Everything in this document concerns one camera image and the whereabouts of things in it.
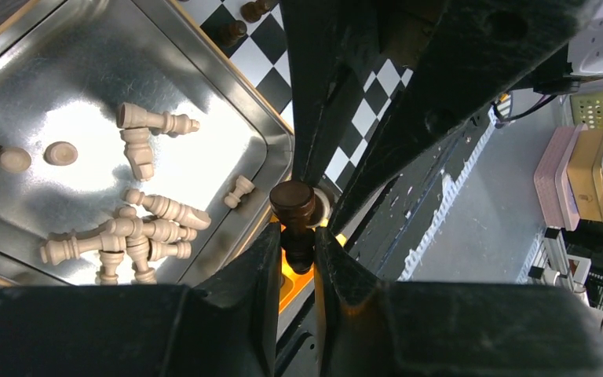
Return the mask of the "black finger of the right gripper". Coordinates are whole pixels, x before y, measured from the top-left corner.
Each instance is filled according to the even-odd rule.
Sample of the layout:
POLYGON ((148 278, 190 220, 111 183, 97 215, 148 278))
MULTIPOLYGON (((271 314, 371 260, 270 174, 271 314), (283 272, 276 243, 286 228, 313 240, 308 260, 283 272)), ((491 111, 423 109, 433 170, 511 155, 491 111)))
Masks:
POLYGON ((583 30, 596 1, 450 1, 329 221, 340 231, 372 192, 452 135, 583 30))
POLYGON ((397 1, 281 1, 291 74, 291 181, 314 187, 385 62, 380 38, 397 1))

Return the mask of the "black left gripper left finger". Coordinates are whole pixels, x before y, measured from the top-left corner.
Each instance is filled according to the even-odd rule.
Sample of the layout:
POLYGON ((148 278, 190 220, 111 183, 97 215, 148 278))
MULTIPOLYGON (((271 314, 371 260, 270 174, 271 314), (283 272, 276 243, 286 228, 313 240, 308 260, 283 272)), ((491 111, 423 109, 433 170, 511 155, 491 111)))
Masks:
POLYGON ((271 376, 280 225, 195 287, 0 289, 0 376, 271 376))

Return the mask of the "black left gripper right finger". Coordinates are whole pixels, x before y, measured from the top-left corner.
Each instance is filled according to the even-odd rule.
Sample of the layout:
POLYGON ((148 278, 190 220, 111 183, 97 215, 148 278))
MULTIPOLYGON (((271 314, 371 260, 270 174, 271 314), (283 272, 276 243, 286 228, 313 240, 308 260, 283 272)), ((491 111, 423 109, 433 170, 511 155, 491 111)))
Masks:
POLYGON ((603 376, 603 336, 561 287, 380 280, 315 232, 322 376, 603 376))

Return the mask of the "dark rook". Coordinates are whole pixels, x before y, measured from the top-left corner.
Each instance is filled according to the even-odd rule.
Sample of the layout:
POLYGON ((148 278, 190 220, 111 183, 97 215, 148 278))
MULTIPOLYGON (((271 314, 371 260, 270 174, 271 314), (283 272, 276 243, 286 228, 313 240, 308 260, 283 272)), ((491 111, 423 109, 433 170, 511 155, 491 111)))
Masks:
POLYGON ((269 200, 285 227, 280 245, 286 251, 287 264, 298 275, 306 274, 314 260, 315 235, 308 225, 315 210, 315 192, 300 181, 284 181, 271 190, 269 200))

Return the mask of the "gold tin box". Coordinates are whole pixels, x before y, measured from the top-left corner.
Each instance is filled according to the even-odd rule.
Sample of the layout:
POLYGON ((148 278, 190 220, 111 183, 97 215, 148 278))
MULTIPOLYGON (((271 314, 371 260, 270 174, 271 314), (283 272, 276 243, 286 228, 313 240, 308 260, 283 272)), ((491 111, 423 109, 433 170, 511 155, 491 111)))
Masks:
POLYGON ((291 169, 291 128, 175 1, 29 1, 0 25, 0 279, 95 284, 99 254, 43 261, 48 240, 91 237, 129 188, 204 210, 160 283, 196 284, 244 251, 291 169))

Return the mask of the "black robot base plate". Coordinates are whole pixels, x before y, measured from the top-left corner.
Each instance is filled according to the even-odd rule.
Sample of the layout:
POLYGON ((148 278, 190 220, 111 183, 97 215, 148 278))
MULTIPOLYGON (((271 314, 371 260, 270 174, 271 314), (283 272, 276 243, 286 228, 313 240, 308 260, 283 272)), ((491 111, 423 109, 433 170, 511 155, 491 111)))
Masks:
MULTIPOLYGON (((384 186, 345 249, 382 280, 408 278, 459 195, 495 129, 474 126, 425 152, 384 186)), ((277 376, 317 374, 314 284, 308 282, 280 314, 286 328, 277 343, 277 376)))

